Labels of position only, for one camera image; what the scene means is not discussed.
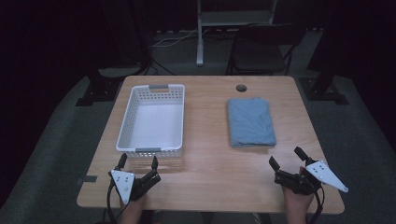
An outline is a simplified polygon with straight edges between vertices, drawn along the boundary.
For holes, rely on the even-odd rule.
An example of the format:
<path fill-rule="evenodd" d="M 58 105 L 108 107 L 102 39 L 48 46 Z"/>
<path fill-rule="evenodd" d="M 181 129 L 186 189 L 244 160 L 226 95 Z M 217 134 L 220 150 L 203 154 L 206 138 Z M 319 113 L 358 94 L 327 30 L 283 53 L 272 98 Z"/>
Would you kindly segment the person's left hand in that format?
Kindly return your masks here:
<path fill-rule="evenodd" d="M 146 195 L 143 195 L 136 201 L 130 201 L 127 205 L 121 204 L 120 206 L 123 210 L 122 215 L 124 217 L 127 216 L 139 217 L 143 212 L 145 200 L 146 200 Z"/>

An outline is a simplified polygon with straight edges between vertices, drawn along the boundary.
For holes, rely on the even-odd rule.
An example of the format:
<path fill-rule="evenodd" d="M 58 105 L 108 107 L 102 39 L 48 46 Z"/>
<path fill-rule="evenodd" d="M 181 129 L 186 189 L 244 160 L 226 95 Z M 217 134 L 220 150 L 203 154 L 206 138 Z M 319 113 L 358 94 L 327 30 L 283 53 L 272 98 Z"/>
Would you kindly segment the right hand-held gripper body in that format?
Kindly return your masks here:
<path fill-rule="evenodd" d="M 275 172 L 275 182 L 282 187 L 291 189 L 294 193 L 303 195 L 310 195 L 317 192 L 321 188 L 321 184 L 348 192 L 348 187 L 324 161 L 316 161 L 304 167 L 297 174 L 291 174 L 279 169 Z"/>

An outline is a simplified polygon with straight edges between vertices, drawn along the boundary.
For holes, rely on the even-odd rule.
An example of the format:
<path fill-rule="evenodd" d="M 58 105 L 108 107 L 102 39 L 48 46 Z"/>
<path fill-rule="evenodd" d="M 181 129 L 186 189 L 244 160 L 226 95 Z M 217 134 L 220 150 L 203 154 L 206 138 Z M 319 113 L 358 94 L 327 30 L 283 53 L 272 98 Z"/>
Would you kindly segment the black chair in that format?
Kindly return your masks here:
<path fill-rule="evenodd" d="M 272 75 L 289 73 L 292 53 L 306 34 L 294 23 L 250 23 L 235 34 L 227 75 Z"/>

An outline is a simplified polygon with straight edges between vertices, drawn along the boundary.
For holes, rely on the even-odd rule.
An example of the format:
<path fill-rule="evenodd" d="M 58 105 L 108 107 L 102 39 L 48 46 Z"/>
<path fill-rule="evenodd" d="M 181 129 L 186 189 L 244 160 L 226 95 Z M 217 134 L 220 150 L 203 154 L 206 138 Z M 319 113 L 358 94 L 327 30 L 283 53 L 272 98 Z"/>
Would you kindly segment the white plastic basket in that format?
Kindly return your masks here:
<path fill-rule="evenodd" d="M 183 146 L 185 86 L 132 87 L 116 144 L 128 157 L 180 157 Z"/>

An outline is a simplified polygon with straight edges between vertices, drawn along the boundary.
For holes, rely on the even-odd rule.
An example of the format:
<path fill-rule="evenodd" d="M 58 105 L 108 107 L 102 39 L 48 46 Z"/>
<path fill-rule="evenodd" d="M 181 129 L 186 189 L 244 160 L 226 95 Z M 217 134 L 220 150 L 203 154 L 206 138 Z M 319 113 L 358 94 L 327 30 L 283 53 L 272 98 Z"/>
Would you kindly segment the grey tape strip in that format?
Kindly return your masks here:
<path fill-rule="evenodd" d="M 96 175 L 85 175 L 77 179 L 76 185 L 81 186 L 83 183 L 95 183 L 97 180 Z"/>

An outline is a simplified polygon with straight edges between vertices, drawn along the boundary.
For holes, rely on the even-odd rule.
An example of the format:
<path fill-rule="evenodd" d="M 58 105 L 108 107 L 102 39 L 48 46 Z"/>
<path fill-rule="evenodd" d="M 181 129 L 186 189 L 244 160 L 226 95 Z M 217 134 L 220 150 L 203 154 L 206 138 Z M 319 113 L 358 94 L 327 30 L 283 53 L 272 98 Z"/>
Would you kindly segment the black stand with base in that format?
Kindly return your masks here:
<path fill-rule="evenodd" d="M 81 0 L 69 9 L 77 28 L 78 60 L 90 81 L 77 105 L 110 102 L 125 76 L 106 77 L 102 69 L 135 66 L 139 75 L 149 67 L 143 0 Z"/>
<path fill-rule="evenodd" d="M 339 7 L 342 1 L 334 0 L 330 18 L 308 64 L 308 68 L 317 68 L 319 75 L 299 78 L 299 83 L 308 101 L 333 101 L 337 105 L 348 104 L 345 95 L 332 84 L 333 78 L 340 68 L 341 46 L 336 42 L 336 25 L 342 13 L 342 9 Z"/>

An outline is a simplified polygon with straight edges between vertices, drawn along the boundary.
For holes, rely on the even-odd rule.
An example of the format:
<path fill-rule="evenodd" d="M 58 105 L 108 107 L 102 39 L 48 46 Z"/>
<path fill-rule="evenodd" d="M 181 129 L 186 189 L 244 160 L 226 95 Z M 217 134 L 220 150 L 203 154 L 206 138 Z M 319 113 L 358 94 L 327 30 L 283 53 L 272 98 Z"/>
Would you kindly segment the blue cloth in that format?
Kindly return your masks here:
<path fill-rule="evenodd" d="M 276 135 L 269 103 L 261 97 L 230 99 L 227 102 L 232 147 L 272 147 Z"/>

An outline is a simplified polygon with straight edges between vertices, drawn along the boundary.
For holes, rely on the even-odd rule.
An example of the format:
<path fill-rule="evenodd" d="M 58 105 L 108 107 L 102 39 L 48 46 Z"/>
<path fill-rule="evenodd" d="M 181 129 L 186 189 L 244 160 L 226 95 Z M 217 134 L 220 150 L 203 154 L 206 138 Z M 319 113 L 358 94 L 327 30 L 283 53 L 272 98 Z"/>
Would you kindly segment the person's right hand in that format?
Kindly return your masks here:
<path fill-rule="evenodd" d="M 286 187 L 283 187 L 282 191 L 284 195 L 285 210 L 287 214 L 305 215 L 307 213 L 308 208 L 314 199 L 313 194 L 297 194 Z"/>

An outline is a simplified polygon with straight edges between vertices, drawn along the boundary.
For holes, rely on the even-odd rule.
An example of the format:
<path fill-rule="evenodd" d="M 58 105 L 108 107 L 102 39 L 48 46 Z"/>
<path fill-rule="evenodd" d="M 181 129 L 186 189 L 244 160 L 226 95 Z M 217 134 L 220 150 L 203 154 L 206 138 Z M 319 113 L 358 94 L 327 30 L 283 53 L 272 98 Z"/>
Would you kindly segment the grey metal stand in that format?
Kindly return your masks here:
<path fill-rule="evenodd" d="M 196 65 L 204 65 L 204 28 L 243 26 L 249 23 L 271 23 L 276 10 L 277 0 L 270 0 L 266 10 L 202 11 L 202 0 L 197 0 L 197 54 Z"/>

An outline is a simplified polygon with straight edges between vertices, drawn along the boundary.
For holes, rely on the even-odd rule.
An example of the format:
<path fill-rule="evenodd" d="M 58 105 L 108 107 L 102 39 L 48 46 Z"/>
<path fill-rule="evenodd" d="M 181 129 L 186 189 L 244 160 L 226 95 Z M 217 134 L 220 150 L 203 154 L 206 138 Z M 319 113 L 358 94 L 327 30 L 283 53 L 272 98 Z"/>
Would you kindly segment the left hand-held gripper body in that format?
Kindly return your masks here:
<path fill-rule="evenodd" d="M 148 172 L 141 178 L 136 178 L 133 173 L 118 170 L 111 170 L 109 175 L 123 204 L 137 201 L 161 181 L 161 177 L 156 170 Z"/>

